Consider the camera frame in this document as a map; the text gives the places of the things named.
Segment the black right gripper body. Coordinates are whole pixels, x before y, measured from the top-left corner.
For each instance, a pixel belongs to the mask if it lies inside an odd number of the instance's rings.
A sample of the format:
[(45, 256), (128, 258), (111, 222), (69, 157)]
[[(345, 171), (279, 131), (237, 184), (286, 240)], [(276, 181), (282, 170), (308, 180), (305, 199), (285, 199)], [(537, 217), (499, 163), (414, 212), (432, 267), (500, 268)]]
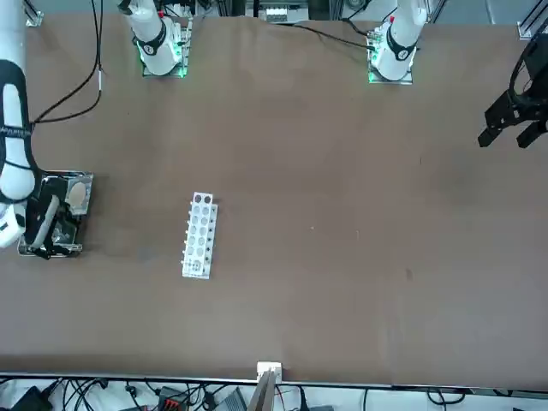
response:
[(59, 206), (58, 197), (31, 198), (27, 202), (24, 238), (29, 251), (42, 259), (64, 255), (62, 247), (53, 240)]

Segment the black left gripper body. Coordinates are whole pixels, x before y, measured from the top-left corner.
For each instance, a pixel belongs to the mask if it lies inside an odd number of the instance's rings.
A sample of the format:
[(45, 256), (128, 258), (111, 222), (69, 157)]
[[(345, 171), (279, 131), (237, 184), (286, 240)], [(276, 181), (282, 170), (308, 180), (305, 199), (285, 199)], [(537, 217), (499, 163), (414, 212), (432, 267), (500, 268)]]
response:
[(529, 85), (520, 95), (529, 104), (547, 104), (547, 34), (541, 33), (530, 42), (531, 47), (524, 57), (529, 75)]

